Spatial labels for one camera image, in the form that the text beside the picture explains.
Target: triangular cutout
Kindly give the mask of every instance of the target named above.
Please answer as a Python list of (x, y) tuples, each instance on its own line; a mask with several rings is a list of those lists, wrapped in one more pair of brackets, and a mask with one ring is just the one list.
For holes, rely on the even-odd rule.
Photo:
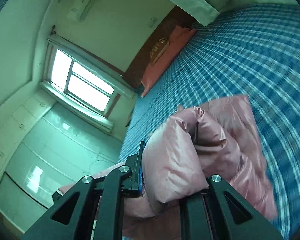
[(229, 192), (225, 191), (223, 194), (226, 197), (235, 224), (240, 225), (252, 219), (250, 212), (246, 210)]
[(64, 225), (69, 224), (75, 205), (79, 199), (80, 193), (74, 193), (71, 198), (68, 199), (52, 216), (52, 220), (62, 223)]

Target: wall socket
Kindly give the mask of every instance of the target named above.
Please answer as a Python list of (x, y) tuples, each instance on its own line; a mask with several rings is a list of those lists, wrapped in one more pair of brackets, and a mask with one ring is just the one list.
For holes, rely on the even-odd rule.
[(152, 28), (152, 26), (156, 23), (158, 19), (156, 17), (151, 17), (150, 21), (148, 22), (148, 27)]

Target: headboard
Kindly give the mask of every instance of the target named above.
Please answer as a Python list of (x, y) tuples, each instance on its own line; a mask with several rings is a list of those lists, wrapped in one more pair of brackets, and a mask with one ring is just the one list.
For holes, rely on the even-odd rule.
[(137, 88), (141, 84), (143, 73), (150, 62), (150, 51), (154, 44), (161, 38), (168, 38), (176, 25), (189, 28), (194, 22), (195, 19), (190, 14), (175, 6), (150, 35), (123, 74), (125, 82), (133, 88)]

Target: mattress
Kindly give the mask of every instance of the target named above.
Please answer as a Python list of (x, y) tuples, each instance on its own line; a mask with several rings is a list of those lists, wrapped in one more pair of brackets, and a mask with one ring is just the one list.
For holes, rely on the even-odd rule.
[(138, 98), (120, 161), (138, 151), (178, 104), (248, 94), (278, 218), (288, 239), (300, 225), (300, 8), (253, 5), (220, 15), (196, 35), (144, 98)]

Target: metal pivot bolt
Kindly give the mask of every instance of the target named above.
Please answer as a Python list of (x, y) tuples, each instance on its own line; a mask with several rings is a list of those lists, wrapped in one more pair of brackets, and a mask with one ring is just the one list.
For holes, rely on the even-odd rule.
[(121, 171), (121, 172), (127, 172), (127, 171), (129, 171), (129, 167), (126, 166), (126, 165), (121, 166), (121, 167), (119, 168), (119, 171)]
[(213, 176), (212, 176), (212, 180), (213, 180), (214, 182), (220, 182), (220, 181), (221, 181), (221, 177), (220, 177), (219, 175), (213, 175)]
[(85, 183), (85, 184), (88, 184), (92, 181), (92, 178), (90, 176), (84, 176), (82, 178), (82, 182)]

